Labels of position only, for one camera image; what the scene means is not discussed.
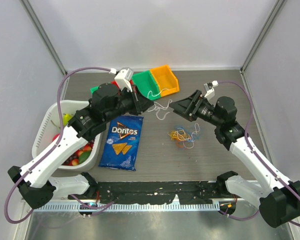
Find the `right frame post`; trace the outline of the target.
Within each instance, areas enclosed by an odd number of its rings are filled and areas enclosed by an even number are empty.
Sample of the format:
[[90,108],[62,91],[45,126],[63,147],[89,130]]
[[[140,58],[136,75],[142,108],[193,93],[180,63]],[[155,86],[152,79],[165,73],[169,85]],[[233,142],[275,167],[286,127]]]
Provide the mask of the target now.
[[256,55],[257,51],[261,47],[262,43],[266,39],[268,33],[270,32],[274,22],[276,21],[277,17],[279,16],[280,12],[282,11],[283,7],[285,6],[287,0],[276,0],[270,13],[268,14],[257,38],[255,39],[250,51],[248,52],[247,57],[245,58],[240,72],[243,74],[248,69],[251,61],[253,60],[254,56]]

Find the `yellow green pear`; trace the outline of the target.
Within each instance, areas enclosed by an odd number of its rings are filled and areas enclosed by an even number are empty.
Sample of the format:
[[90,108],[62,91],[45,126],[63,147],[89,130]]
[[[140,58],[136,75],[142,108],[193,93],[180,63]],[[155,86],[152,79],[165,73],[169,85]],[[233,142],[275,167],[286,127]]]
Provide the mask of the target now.
[[62,115],[62,124],[63,124],[64,127],[68,124],[68,122],[70,121],[70,119],[72,117],[73,117],[73,115],[68,114],[68,113],[65,113],[65,114]]

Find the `red bin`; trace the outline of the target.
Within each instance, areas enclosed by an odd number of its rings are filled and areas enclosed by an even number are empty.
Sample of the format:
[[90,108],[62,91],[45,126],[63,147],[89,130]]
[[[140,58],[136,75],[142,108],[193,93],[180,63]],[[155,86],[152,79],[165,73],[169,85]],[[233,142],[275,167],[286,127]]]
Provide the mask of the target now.
[[115,81],[112,81],[111,84],[115,85],[117,88],[119,88],[118,84]]

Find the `blue Doritos chip bag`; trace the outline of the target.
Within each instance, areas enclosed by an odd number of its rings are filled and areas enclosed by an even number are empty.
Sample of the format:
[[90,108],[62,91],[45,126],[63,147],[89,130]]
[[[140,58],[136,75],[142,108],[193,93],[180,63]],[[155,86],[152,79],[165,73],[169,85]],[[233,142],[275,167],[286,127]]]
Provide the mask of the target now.
[[142,116],[124,115],[110,122],[99,167],[136,170],[143,119]]

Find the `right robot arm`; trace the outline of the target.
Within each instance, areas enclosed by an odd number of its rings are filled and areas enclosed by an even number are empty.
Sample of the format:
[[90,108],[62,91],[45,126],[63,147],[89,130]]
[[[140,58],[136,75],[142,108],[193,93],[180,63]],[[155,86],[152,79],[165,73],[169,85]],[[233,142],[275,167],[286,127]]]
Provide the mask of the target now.
[[216,104],[196,90],[191,96],[169,105],[173,112],[192,122],[202,119],[215,126],[220,144],[236,156],[252,173],[257,184],[228,171],[217,177],[216,193],[243,198],[258,209],[263,220],[277,228],[300,217],[300,181],[291,181],[258,150],[247,131],[237,122],[237,108],[232,98],[219,97]]

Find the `frame post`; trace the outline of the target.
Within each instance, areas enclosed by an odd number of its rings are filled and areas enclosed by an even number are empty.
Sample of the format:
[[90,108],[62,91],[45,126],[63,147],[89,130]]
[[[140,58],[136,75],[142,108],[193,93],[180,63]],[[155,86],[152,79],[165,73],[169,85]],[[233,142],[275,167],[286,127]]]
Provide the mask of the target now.
[[42,25],[37,13],[35,12],[33,6],[31,5],[29,0],[20,0],[19,1],[24,8],[26,14],[28,15],[30,21],[32,22],[35,30],[37,31],[39,37],[43,41],[46,49],[48,50],[49,54],[53,58],[54,62],[56,63],[58,69],[60,70],[62,75],[66,75],[68,72],[64,67],[56,49],[54,48],[44,26]]
[[285,6],[287,0],[276,0],[270,13],[268,14],[257,38],[255,39],[250,51],[248,52],[247,57],[245,58],[240,72],[243,74],[248,69],[251,61],[253,60],[254,56],[256,55],[257,51],[261,47],[262,43],[266,39],[268,33],[270,32],[274,22],[276,21],[277,17],[279,16],[280,12],[282,11],[283,7]]

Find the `right green bin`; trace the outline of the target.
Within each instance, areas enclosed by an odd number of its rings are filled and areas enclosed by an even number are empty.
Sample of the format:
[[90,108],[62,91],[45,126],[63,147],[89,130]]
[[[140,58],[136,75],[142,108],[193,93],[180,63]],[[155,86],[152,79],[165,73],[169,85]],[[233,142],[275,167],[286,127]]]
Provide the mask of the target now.
[[144,97],[152,101],[161,97],[157,82],[149,70],[134,74],[132,81]]

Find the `left frame post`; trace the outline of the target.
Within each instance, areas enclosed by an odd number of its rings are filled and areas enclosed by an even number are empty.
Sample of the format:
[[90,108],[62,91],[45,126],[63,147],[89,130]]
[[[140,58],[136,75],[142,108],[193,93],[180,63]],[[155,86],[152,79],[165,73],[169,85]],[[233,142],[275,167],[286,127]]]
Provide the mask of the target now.
[[48,50],[49,54],[53,58],[54,62],[56,63],[58,69],[60,70],[62,75],[66,75],[68,72],[64,67],[56,49],[54,48],[44,26],[42,25],[37,13],[35,12],[33,6],[31,5],[29,0],[20,0],[19,1],[24,8],[26,14],[28,15],[30,21],[32,22],[35,30],[37,31],[39,37],[43,41],[46,49]]

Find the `white fruit basket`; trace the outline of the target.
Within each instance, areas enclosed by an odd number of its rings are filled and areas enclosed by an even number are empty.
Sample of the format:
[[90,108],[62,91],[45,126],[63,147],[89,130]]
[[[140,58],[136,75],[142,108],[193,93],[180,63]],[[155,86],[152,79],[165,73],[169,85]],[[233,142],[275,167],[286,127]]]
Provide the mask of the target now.
[[[62,114],[74,115],[77,110],[85,108],[89,104],[88,101],[79,100],[62,100],[60,102]],[[45,150],[53,141],[53,137],[60,132],[60,119],[57,104],[54,103],[46,111],[41,122],[38,133],[32,146],[32,157],[36,158],[43,150]],[[59,166],[59,170],[86,172],[92,169],[97,163],[97,158],[101,146],[103,134],[100,133],[94,139],[94,145],[90,157],[78,166]]]

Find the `orange bin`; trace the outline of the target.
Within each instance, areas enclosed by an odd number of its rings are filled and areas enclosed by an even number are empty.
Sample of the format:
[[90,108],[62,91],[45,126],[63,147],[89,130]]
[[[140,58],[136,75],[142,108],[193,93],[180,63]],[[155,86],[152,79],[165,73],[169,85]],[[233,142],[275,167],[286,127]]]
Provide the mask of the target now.
[[168,65],[150,69],[160,91],[160,96],[166,97],[180,91],[179,81]]

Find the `green bin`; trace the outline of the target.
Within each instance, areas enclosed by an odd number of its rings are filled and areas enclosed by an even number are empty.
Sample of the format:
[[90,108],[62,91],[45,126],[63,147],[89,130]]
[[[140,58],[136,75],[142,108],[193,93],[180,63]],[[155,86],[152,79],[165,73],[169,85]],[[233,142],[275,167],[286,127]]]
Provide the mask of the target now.
[[91,93],[91,95],[93,95],[93,93],[94,93],[95,91],[97,91],[99,88],[100,88],[99,86],[94,86],[94,87],[90,88],[90,93]]
[[157,82],[149,70],[134,74],[132,81],[144,97],[152,101],[161,97]]

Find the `red grapes bunch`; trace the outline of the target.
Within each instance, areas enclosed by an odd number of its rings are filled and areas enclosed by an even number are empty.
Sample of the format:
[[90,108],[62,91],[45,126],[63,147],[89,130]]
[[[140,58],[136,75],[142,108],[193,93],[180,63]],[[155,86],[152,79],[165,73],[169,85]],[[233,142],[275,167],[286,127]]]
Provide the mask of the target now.
[[92,153],[94,142],[95,142],[94,140],[91,140],[85,146],[83,146],[80,149],[78,149],[77,151],[75,151],[70,157],[67,158],[67,160],[62,165],[63,166],[72,166],[72,167],[81,165],[81,164],[79,164],[79,156],[81,155],[82,152],[86,152],[86,151],[91,151],[91,153]]

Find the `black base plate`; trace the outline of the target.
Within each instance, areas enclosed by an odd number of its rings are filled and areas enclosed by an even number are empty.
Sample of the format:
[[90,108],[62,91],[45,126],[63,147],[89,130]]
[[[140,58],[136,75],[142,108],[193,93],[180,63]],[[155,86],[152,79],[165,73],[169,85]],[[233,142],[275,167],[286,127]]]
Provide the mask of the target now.
[[122,205],[169,205],[178,197],[182,205],[195,205],[239,196],[222,191],[215,181],[100,181],[91,196],[76,197],[82,201],[90,199]]

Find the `green lime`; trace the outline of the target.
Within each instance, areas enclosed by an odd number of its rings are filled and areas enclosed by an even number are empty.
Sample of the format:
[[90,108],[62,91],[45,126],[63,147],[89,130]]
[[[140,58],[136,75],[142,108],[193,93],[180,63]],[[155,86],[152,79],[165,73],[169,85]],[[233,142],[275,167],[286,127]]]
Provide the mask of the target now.
[[90,157],[91,151],[83,151],[81,155],[78,157],[78,163],[84,163]]

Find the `left green bin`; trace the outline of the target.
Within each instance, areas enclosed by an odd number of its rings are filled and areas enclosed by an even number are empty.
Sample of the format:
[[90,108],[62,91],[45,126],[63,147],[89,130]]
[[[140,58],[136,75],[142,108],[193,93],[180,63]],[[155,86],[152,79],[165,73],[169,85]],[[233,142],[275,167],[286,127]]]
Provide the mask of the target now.
[[99,88],[100,88],[99,86],[94,86],[94,87],[90,88],[90,93],[91,93],[91,95],[93,95],[93,93],[94,93],[95,91],[97,91]]

